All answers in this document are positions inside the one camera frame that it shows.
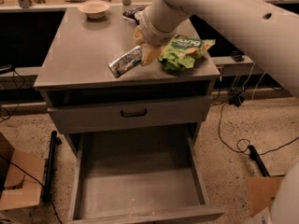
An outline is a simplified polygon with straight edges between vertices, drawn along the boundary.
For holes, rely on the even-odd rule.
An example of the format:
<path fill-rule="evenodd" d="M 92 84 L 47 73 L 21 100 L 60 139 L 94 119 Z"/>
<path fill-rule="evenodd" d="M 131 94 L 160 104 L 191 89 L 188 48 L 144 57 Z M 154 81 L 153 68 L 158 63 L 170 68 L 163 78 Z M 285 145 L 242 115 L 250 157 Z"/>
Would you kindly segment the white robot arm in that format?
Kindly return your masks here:
<path fill-rule="evenodd" d="M 263 0 L 153 0 L 141 15 L 134 42 L 145 63 L 195 15 L 241 49 L 292 96 L 299 97 L 299 15 Z"/>

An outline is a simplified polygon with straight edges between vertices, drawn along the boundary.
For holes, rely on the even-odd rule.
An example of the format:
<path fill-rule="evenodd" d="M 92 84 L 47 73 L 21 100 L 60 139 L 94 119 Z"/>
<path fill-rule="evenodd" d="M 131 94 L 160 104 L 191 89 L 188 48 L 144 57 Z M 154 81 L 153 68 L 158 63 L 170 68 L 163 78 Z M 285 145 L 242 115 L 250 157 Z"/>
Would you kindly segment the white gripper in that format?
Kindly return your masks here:
<path fill-rule="evenodd" d="M 177 25 L 163 13 L 151 12 L 145 9 L 140 19 L 140 27 L 136 26 L 133 42 L 136 46 L 142 45 L 143 66 L 151 64 L 161 54 L 163 47 L 175 35 Z"/>

